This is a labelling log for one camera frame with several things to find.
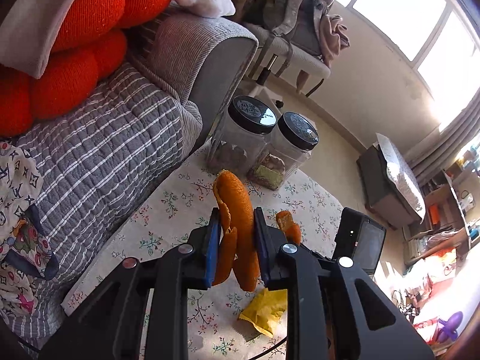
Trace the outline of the large orange peel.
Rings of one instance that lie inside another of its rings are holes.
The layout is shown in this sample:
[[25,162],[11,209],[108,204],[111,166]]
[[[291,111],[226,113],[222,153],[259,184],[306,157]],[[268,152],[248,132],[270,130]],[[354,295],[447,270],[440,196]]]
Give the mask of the large orange peel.
[[254,242],[254,210],[247,188],[233,172],[219,172],[212,191],[220,211],[220,241],[214,284],[233,273],[241,290],[253,292],[260,276]]

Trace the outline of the dark grey ottoman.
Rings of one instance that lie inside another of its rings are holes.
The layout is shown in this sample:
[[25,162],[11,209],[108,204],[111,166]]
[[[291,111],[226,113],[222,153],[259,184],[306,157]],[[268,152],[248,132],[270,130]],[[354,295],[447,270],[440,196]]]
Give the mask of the dark grey ottoman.
[[402,228],[422,219],[408,205],[400,191],[386,174],[386,160],[374,145],[356,161],[360,172],[366,208],[387,222],[392,228]]

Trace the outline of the yellow wrapper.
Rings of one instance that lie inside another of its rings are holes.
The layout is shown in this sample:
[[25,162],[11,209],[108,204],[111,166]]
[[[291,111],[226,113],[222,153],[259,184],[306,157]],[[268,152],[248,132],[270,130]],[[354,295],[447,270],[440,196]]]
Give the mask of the yellow wrapper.
[[287,311],[286,289],[259,291],[248,306],[239,314],[239,319],[249,322],[258,333],[273,338],[279,321]]

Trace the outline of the small orange peel piece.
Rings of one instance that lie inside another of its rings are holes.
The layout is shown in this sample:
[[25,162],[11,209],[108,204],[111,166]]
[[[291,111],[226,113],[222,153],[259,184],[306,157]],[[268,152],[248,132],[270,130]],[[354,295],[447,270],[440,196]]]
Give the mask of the small orange peel piece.
[[300,245],[302,235],[300,226],[293,220],[292,213],[280,211],[276,214],[278,228],[283,231],[289,243]]

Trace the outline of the white quilted ottoman cover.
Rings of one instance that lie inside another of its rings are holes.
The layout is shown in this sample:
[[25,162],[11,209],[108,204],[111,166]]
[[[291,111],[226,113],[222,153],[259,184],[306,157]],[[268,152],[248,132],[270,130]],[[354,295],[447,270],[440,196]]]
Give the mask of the white quilted ottoman cover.
[[376,133],[377,148],[385,159],[385,175],[400,204],[413,222],[425,220],[425,200],[413,171],[395,144],[385,135]]

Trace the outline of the wooden shelf unit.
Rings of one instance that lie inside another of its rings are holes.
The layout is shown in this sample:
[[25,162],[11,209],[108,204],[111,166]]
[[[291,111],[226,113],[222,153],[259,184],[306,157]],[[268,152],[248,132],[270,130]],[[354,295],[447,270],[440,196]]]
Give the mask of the wooden shelf unit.
[[474,153],[467,151],[466,154],[467,159],[456,160],[422,185],[425,218],[403,227],[403,258],[407,267],[447,248],[456,249],[461,257],[470,251],[466,205],[461,203],[468,194],[459,191],[459,187],[477,171],[474,169]]

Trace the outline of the grey window curtain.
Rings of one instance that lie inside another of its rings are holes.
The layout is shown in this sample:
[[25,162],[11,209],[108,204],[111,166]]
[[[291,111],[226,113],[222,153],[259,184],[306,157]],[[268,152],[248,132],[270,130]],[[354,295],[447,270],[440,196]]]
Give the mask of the grey window curtain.
[[434,129],[404,155],[419,185],[426,184],[455,162],[459,151],[479,134],[479,119],[477,92],[469,105],[442,132]]

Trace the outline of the floral patterned bag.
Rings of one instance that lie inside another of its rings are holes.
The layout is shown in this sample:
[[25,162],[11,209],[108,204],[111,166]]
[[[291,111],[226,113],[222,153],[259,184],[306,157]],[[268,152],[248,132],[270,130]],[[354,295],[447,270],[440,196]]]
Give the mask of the floral patterned bag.
[[30,153],[1,143],[1,317],[32,314],[36,281],[50,281],[59,262],[40,223],[35,202],[43,177]]

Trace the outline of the purple balloon toy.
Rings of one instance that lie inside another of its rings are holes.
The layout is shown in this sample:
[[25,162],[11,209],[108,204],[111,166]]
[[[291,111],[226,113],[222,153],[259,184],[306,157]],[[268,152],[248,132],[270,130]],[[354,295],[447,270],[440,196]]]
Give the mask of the purple balloon toy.
[[459,336],[457,329],[461,325],[462,320],[463,320],[463,313],[461,311],[454,313],[447,320],[438,319],[436,341],[438,343],[444,343],[446,341],[455,341]]

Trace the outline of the black-lid plastic jar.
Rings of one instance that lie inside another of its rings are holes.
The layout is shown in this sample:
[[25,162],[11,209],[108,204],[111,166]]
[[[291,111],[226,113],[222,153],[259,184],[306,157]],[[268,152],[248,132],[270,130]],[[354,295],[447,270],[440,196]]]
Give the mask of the black-lid plastic jar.
[[213,173],[229,170],[244,177],[267,144],[277,116],[261,100],[236,96],[220,118],[207,157]]
[[283,113],[247,172],[247,179],[264,188],[278,190],[311,158],[319,141],[316,128],[303,115],[291,111]]

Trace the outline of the left black-lid plastic jar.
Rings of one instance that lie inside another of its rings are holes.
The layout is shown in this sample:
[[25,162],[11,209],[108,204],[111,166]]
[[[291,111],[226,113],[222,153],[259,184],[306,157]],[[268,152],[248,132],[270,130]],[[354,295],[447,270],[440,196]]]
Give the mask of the left black-lid plastic jar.
[[220,118],[207,157],[213,173],[229,170],[244,177],[267,144],[277,116],[261,100],[236,96]]

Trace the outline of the white office chair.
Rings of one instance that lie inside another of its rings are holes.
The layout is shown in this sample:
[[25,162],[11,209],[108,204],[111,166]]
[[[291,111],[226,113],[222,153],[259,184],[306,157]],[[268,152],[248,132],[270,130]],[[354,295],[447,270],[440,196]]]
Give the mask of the white office chair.
[[320,81],[309,92],[305,94],[306,97],[310,97],[312,94],[318,91],[326,79],[330,76],[330,69],[322,62],[318,57],[314,57],[306,51],[292,45],[283,37],[273,36],[269,30],[264,29],[255,24],[242,24],[251,33],[253,33],[259,41],[260,54],[256,57],[253,66],[250,68],[248,77],[253,78],[256,71],[261,66],[265,56],[271,52],[275,55],[273,61],[278,57],[284,59],[283,64],[279,67],[275,75],[280,77],[283,72],[290,66],[295,65],[301,71],[304,72],[298,80],[299,83],[303,82],[303,77],[308,78],[310,75],[320,77]]

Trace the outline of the grey backpack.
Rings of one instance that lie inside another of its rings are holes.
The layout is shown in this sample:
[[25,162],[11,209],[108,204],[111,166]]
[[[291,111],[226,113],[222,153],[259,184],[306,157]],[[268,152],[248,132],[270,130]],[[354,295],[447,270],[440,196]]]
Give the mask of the grey backpack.
[[254,0],[242,22],[267,29],[286,38],[324,63],[320,50],[320,20],[328,12],[324,0]]

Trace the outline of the grey sofa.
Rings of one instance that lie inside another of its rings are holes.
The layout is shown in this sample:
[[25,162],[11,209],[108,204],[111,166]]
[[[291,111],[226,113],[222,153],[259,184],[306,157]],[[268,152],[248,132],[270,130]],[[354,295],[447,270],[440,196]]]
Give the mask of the grey sofa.
[[127,32],[128,57],[68,114],[14,139],[44,180],[34,219],[58,260],[35,278],[35,306],[2,300],[1,316],[41,348],[63,322],[66,291],[107,239],[207,138],[258,47],[226,18],[170,7]]

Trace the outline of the red knotted cushion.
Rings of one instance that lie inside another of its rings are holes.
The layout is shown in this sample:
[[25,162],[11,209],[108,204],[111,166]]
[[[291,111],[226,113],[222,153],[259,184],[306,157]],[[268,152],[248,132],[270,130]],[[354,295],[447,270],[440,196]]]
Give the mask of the red knotted cushion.
[[1,136],[79,106],[125,58],[125,29],[159,15],[171,0],[74,0],[39,78],[1,65]]

